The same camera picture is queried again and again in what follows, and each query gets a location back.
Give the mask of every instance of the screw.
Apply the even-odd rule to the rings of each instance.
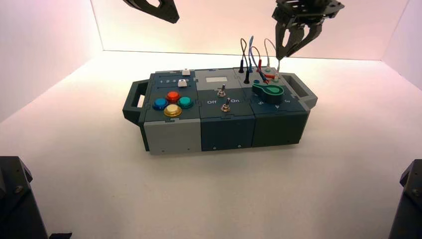
[[[413,189],[412,193],[417,198],[421,196],[421,192],[418,189]]]
[[[15,194],[18,194],[18,193],[20,193],[20,192],[22,191],[22,189],[23,189],[23,187],[22,187],[22,186],[17,186],[17,187],[14,189],[14,193],[15,193]]]

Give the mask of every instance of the black metal bracket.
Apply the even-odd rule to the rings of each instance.
[[[0,239],[47,239],[47,231],[30,186],[31,172],[19,157],[0,156]],[[69,239],[71,233],[52,234]]]
[[[403,193],[422,212],[422,159],[413,161],[402,174],[400,184],[403,186]]]
[[[400,178],[403,194],[389,239],[422,239],[422,159],[416,159]]]
[[[158,7],[151,5],[147,0],[123,1],[135,9],[171,23],[176,23],[180,18],[173,0],[159,0],[160,5]]]
[[[322,32],[326,18],[334,18],[344,8],[336,0],[277,0],[273,18],[276,25],[276,56],[278,60],[289,57],[315,40]],[[304,38],[305,26],[309,33]],[[286,30],[290,36],[286,46],[283,40]]]

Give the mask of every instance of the pink wall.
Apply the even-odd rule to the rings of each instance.
[[[422,90],[422,1],[410,0],[383,61]]]
[[[255,35],[264,52],[274,39],[275,0],[175,0],[181,19],[170,24],[122,0],[92,0],[105,50],[239,54],[240,37]],[[322,35],[295,56],[380,60],[407,0],[343,0]]]
[[[102,51],[89,0],[5,0],[0,122]]]

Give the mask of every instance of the handle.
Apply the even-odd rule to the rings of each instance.
[[[124,118],[136,125],[138,125],[139,117],[144,112],[144,108],[138,107],[138,102],[141,95],[145,96],[148,82],[149,80],[133,82],[129,94],[127,95],[126,102],[124,103]]]
[[[299,77],[289,73],[283,73],[282,76],[309,109],[312,109],[317,105],[318,97],[299,79]]]

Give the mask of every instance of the small white label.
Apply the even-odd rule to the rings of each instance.
[[[225,76],[222,76],[222,77],[205,77],[205,80],[208,83],[211,83],[211,82],[225,82],[225,81],[227,81],[227,77],[225,77]]]

